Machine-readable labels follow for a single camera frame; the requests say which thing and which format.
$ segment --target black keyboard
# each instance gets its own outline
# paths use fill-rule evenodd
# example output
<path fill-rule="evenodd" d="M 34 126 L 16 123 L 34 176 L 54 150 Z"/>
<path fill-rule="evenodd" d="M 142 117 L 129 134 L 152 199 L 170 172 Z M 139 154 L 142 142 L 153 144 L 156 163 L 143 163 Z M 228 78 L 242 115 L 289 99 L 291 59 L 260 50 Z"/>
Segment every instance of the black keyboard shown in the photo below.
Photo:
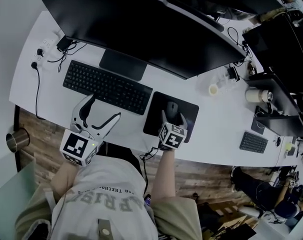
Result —
<path fill-rule="evenodd" d="M 70 62 L 62 86 L 81 94 L 96 94 L 96 99 L 116 107 L 145 113 L 153 89 L 78 61 Z"/>
<path fill-rule="evenodd" d="M 241 150 L 247 150 L 256 153 L 264 153 L 268 139 L 245 131 L 240 144 Z"/>

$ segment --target white desk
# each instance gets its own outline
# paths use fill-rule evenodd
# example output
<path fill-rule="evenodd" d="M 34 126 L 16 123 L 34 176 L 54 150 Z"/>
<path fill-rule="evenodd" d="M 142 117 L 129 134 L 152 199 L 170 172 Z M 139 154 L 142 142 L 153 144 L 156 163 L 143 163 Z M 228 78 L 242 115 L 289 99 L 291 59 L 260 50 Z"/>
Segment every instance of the white desk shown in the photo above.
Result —
<path fill-rule="evenodd" d="M 49 12 L 43 11 L 24 44 L 12 80 L 9 100 L 31 113 L 35 113 L 38 84 L 37 72 L 30 66 L 31 54 L 51 32 L 57 32 L 61 37 L 63 36 Z M 85 97 L 83 94 L 63 87 L 70 61 L 76 60 L 98 67 L 104 51 L 102 48 L 87 45 L 75 55 L 67 57 L 60 73 L 57 72 L 58 63 L 44 62 L 43 66 L 38 68 L 41 79 L 38 115 L 57 125 L 69 128 L 74 106 Z M 54 48 L 48 59 L 55 60 L 60 56 L 61 53 Z M 240 67 L 239 70 L 244 71 L 245 67 Z M 210 77 L 213 72 L 215 71 L 209 71 L 205 73 L 205 76 Z M 200 95 L 195 90 L 197 80 L 197 77 L 182 80 L 149 65 L 140 81 L 141 84 L 153 88 L 154 92 L 158 91 L 199 106 L 190 141 L 184 143 L 176 151 L 176 158 L 210 164 L 251 167 L 273 167 L 282 162 L 283 159 L 279 157 L 281 146 L 275 146 L 273 142 L 275 134 L 268 129 L 263 134 L 263 137 L 269 140 L 263 154 L 239 149 L 244 131 L 251 132 L 255 109 L 254 104 L 248 104 L 245 100 L 248 85 L 243 80 L 237 83 L 233 91 L 214 98 Z M 97 100 L 92 106 L 88 119 L 93 120 L 95 125 L 99 125 L 111 115 L 121 112 L 120 121 L 105 140 L 146 152 L 158 144 L 157 137 L 143 133 L 151 100 L 142 116 Z"/>

